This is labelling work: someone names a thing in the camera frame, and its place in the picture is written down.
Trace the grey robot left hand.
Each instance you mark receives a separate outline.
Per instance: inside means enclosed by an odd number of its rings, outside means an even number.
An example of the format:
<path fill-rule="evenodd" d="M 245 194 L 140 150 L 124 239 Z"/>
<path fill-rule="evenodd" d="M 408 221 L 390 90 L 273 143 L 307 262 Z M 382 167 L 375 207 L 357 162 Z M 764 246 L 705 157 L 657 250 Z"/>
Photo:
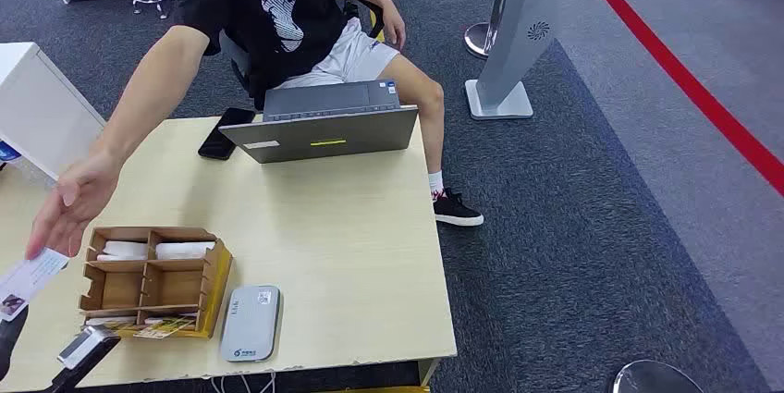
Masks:
<path fill-rule="evenodd" d="M 10 367 L 11 355 L 22 329 L 27 321 L 29 308 L 24 307 L 11 321 L 1 320 L 0 325 L 0 380 L 6 377 Z"/>

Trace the person's right hand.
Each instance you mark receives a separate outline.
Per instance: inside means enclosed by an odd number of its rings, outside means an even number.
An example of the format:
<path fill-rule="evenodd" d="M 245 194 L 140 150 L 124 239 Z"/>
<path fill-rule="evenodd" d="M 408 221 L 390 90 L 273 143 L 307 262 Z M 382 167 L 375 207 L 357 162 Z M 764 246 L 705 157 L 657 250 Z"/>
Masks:
<path fill-rule="evenodd" d="M 66 257 L 79 254 L 84 231 L 108 205 L 123 165 L 100 151 L 71 166 L 34 217 L 25 258 L 31 260 L 44 249 Z"/>

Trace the person's left hand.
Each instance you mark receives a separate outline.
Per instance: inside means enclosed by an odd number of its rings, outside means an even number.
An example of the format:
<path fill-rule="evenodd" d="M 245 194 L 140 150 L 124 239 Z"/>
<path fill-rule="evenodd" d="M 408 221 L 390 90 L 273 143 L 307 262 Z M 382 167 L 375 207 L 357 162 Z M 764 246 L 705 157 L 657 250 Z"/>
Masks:
<path fill-rule="evenodd" d="M 392 0 L 384 0 L 381 5 L 384 34 L 386 42 L 398 50 L 401 50 L 406 42 L 406 26 L 402 16 Z"/>

